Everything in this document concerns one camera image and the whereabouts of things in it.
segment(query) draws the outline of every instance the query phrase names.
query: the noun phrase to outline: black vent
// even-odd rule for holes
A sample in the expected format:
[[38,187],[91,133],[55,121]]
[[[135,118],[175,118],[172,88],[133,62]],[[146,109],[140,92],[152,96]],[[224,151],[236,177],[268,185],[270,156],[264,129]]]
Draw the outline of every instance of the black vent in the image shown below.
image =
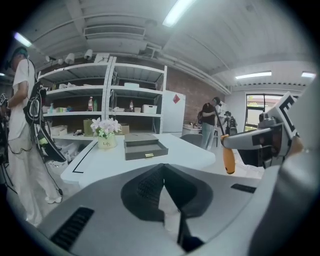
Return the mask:
[[57,246],[68,251],[90,220],[94,210],[80,207],[51,237]]

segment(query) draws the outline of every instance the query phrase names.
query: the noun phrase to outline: pipe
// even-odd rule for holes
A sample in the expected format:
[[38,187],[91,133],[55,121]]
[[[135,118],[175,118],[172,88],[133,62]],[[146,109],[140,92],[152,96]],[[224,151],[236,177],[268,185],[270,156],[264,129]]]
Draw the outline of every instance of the pipe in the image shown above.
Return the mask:
[[186,66],[186,67],[189,67],[190,69],[200,73],[201,75],[203,75],[206,79],[208,79],[209,81],[212,81],[213,83],[215,83],[219,88],[220,90],[223,90],[225,93],[227,94],[231,94],[231,92],[226,88],[224,87],[221,83],[219,83],[218,81],[216,81],[212,76],[208,75],[207,73],[205,73],[204,71],[190,65],[189,63],[186,63],[185,61],[183,60],[180,60],[180,59],[177,59],[176,57],[172,57],[170,55],[167,55],[165,53],[161,53],[159,51],[159,54],[162,55],[163,57],[167,58],[167,59],[170,59],[172,61],[174,61],[175,63],[180,63],[182,64],[183,66]]

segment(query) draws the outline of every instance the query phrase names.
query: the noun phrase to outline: chair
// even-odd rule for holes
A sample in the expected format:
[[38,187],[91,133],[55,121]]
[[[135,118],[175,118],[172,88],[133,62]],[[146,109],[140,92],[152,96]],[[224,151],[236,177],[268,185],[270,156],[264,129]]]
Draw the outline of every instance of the chair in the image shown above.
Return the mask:
[[202,134],[185,134],[180,139],[189,142],[195,146],[201,147]]

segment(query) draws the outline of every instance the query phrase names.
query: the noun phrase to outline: white pants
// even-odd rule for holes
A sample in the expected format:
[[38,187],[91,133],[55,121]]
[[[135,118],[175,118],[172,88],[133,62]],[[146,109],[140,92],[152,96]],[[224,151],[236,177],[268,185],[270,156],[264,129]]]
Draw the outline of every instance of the white pants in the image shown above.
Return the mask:
[[[28,124],[24,126],[18,138],[9,140],[9,145],[9,175],[19,199],[25,208],[28,221],[34,226],[37,226],[42,221],[42,215],[32,189],[31,176],[34,176],[36,181],[45,190],[49,199],[56,199],[59,197],[59,194],[37,151],[37,145],[31,141],[30,127]],[[21,148],[29,150],[31,146],[32,149],[29,152],[22,151],[21,154],[14,154],[19,153]]]

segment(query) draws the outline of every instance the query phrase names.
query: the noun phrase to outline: flower pot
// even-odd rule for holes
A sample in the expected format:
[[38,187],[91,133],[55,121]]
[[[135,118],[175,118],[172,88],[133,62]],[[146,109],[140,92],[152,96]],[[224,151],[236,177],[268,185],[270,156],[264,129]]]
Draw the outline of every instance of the flower pot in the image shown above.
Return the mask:
[[117,145],[115,135],[111,135],[108,138],[98,137],[98,148],[102,150],[112,149]]

